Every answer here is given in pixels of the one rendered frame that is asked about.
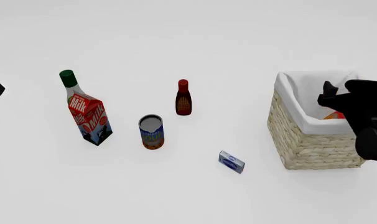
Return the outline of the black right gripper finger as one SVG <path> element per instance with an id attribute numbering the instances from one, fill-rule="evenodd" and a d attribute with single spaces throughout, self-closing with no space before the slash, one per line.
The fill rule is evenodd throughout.
<path id="1" fill-rule="evenodd" d="M 338 87 L 333 86 L 329 81 L 325 81 L 323 84 L 323 96 L 335 96 L 337 94 Z"/>
<path id="2" fill-rule="evenodd" d="M 352 94 L 346 93 L 335 96 L 319 95 L 317 102 L 320 106 L 324 106 L 331 109 L 345 109 L 352 103 Z"/>

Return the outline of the pale wicker basket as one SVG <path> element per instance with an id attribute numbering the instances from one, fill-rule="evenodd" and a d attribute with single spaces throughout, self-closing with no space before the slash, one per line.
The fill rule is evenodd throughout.
<path id="1" fill-rule="evenodd" d="M 274 89 L 268 129 L 286 169 L 344 169 L 364 164 L 355 149 L 355 134 L 304 134 Z"/>

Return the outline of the small blue and white box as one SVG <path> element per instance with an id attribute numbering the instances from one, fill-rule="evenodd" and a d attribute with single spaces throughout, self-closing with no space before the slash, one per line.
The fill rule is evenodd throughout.
<path id="1" fill-rule="evenodd" d="M 241 174 L 244 171 L 245 162 L 239 160 L 238 158 L 235 158 L 234 156 L 228 154 L 225 151 L 220 151 L 218 161 L 224 166 L 229 167 L 236 173 Z"/>

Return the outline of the blue and orange soup can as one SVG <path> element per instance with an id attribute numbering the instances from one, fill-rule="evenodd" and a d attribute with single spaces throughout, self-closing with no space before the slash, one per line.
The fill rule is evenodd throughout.
<path id="1" fill-rule="evenodd" d="M 155 150 L 164 144 L 163 122 L 160 116 L 149 114 L 142 117 L 139 122 L 139 130 L 144 147 Z"/>

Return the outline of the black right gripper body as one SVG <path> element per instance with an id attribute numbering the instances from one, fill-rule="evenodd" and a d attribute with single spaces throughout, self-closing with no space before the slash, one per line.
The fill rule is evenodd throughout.
<path id="1" fill-rule="evenodd" d="M 345 87 L 362 102 L 377 106 L 377 81 L 349 80 L 345 83 Z"/>

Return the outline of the red and white milk carton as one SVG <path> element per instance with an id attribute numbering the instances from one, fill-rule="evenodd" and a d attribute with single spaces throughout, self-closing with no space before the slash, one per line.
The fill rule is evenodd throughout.
<path id="1" fill-rule="evenodd" d="M 101 100 L 75 91 L 68 109 L 86 141 L 99 146 L 113 133 Z"/>

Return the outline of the green-capped clear bottle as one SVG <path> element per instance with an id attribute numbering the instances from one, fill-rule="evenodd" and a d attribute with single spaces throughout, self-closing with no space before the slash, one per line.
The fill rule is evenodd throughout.
<path id="1" fill-rule="evenodd" d="M 67 91 L 67 104 L 70 104 L 74 93 L 84 94 L 72 70 L 63 70 L 59 73 L 59 76 Z"/>

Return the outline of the white cloth basket liner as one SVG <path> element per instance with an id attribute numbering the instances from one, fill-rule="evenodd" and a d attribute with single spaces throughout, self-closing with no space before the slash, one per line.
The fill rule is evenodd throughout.
<path id="1" fill-rule="evenodd" d="M 356 72 L 279 72 L 274 89 L 282 98 L 283 105 L 304 134 L 331 135 L 352 134 L 345 119 L 325 119 L 335 111 L 320 106 L 317 99 L 328 81 L 338 87 L 338 93 L 348 93 L 344 87 L 348 80 L 359 79 Z"/>

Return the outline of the dark red sauce bottle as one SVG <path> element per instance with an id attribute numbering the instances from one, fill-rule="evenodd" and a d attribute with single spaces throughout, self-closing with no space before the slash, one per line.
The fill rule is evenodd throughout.
<path id="1" fill-rule="evenodd" d="M 186 116 L 192 112 L 192 99 L 187 80 L 179 80 L 178 92 L 175 100 L 175 110 L 178 115 Z"/>

